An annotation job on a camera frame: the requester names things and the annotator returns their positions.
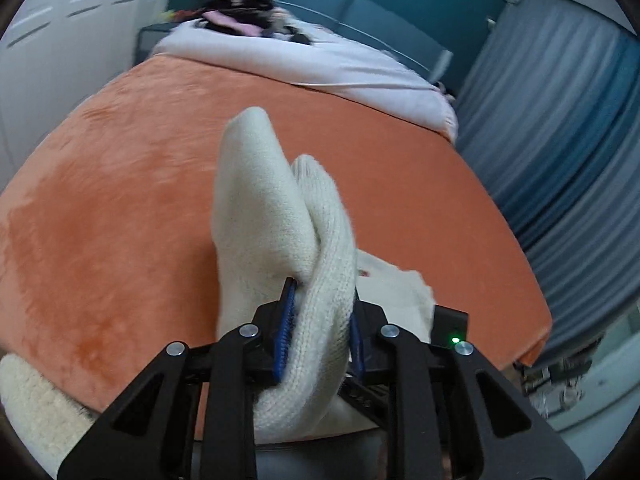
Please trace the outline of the cream knit sweater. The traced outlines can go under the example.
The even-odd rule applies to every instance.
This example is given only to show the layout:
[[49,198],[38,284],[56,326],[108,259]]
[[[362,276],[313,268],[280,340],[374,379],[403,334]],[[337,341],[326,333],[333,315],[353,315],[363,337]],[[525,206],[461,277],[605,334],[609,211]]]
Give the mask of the cream knit sweater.
[[363,252],[331,176],[311,156],[287,160],[267,113],[243,110],[224,129],[212,235],[220,300],[217,330],[250,322],[294,278],[292,335],[280,382],[254,404],[258,443],[333,437],[372,422],[338,395],[348,360],[352,303],[429,341],[435,299],[420,273]]

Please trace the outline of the dark clothes pile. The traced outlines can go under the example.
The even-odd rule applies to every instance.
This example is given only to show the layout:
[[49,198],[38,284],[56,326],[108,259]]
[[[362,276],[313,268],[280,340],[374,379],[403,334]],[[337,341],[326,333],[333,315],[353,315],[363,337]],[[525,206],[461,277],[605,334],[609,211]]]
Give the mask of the dark clothes pile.
[[235,37],[279,39],[311,46],[290,12],[274,0],[207,0],[195,14],[198,26]]

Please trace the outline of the cream fluffy rug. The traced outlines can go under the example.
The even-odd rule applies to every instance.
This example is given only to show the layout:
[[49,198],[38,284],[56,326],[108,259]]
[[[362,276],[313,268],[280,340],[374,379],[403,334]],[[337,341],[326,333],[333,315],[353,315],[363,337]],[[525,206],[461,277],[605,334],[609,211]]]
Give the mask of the cream fluffy rug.
[[95,414],[16,354],[1,359],[1,404],[17,437],[53,479],[96,421]]

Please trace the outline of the orange plush blanket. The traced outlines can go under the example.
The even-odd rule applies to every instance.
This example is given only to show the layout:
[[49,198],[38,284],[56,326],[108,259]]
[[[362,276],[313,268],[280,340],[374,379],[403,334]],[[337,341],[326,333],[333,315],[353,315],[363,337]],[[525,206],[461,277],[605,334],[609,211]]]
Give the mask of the orange plush blanket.
[[1,350],[102,411],[163,346],[215,338],[210,234],[224,127],[263,108],[284,154],[332,176],[358,246],[469,315],[498,368],[551,332],[535,275],[439,133],[338,96],[157,55],[80,104],[1,195]]

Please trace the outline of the blue grey curtain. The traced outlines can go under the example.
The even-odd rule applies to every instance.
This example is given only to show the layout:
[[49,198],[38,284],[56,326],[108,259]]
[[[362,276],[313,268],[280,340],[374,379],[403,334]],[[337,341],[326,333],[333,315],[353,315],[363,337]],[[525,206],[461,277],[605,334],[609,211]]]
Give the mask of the blue grey curtain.
[[639,40],[574,1],[511,4],[456,112],[458,151],[546,298],[552,361],[639,295]]

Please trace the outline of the white bed duvet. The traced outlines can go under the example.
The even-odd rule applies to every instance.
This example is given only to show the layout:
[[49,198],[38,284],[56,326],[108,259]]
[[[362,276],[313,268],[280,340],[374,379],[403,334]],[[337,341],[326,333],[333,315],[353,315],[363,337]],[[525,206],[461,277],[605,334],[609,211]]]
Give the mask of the white bed duvet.
[[413,70],[366,44],[303,22],[310,44],[230,36],[183,23],[160,40],[154,55],[167,54],[326,92],[431,129],[450,143],[458,120],[444,94]]

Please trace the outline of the teal upholstered headboard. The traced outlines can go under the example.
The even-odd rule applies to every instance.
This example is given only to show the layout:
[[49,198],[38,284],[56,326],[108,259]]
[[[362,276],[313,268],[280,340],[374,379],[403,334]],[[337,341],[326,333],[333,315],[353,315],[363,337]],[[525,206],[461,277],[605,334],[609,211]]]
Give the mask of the teal upholstered headboard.
[[458,92],[504,0],[276,0],[295,16],[392,54]]

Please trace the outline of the dark bedside table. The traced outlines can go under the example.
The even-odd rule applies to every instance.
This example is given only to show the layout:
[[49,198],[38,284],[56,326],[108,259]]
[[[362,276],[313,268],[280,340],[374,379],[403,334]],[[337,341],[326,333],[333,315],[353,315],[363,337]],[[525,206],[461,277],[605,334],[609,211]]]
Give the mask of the dark bedside table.
[[144,62],[155,46],[176,27],[175,23],[156,23],[142,27],[134,43],[134,65]]

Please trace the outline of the white wardrobe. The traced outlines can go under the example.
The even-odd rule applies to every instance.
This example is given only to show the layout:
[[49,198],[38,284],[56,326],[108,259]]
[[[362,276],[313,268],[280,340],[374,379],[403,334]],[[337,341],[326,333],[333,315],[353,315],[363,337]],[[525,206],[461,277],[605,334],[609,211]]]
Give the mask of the white wardrobe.
[[1,181],[88,96],[134,64],[168,0],[25,0],[1,38]]

